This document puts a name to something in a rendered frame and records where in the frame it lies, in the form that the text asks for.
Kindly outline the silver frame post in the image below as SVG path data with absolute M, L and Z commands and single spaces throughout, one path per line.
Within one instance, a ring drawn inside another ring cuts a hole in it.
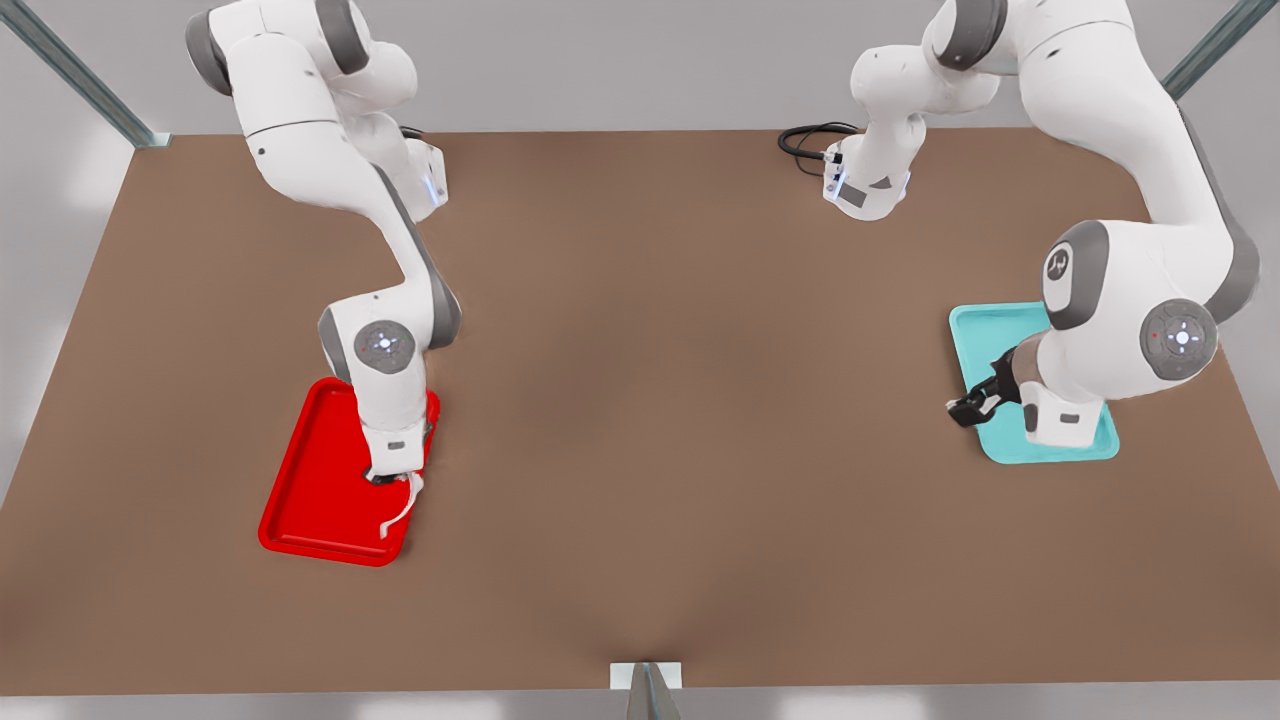
M 0 0 L 0 22 L 134 149 L 165 149 L 169 133 L 148 128 L 23 0 Z
M 1176 102 L 1240 42 L 1280 0 L 1236 0 L 1215 26 L 1165 76 L 1164 88 Z
M 611 689 L 627 691 L 626 720 L 682 720 L 672 689 L 684 687 L 681 662 L 614 662 Z

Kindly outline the cyan rectangular tray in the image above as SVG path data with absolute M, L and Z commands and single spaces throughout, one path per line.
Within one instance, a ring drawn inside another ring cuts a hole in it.
M 1041 302 L 972 304 L 952 309 L 948 324 L 965 387 L 993 375 L 989 366 L 1024 338 L 1050 327 Z M 975 429 L 983 452 L 1005 465 L 1098 461 L 1115 457 L 1120 441 L 1107 407 L 1102 409 L 1094 441 L 1085 448 L 1034 445 L 1025 437 L 1021 406 L 1005 404 L 991 421 Z

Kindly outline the red rectangular tray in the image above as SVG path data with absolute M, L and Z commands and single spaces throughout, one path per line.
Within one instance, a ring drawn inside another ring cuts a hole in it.
M 369 447 L 353 389 L 337 378 L 314 383 L 259 524 L 259 542 L 279 553 L 381 568 L 404 542 L 412 512 L 385 539 L 381 523 L 403 507 L 407 484 L 364 479 Z

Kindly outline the white drainage pipe clamp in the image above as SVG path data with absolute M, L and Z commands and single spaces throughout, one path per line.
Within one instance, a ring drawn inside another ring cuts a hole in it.
M 425 488 L 425 479 L 422 478 L 422 474 L 420 471 L 402 473 L 399 475 L 393 477 L 393 482 L 404 483 L 407 484 L 408 489 L 404 505 L 399 510 L 399 512 L 394 518 L 380 524 L 379 527 L 380 539 L 385 539 L 390 534 L 390 529 L 397 523 L 404 520 L 412 512 L 412 509 L 416 505 L 419 495 Z

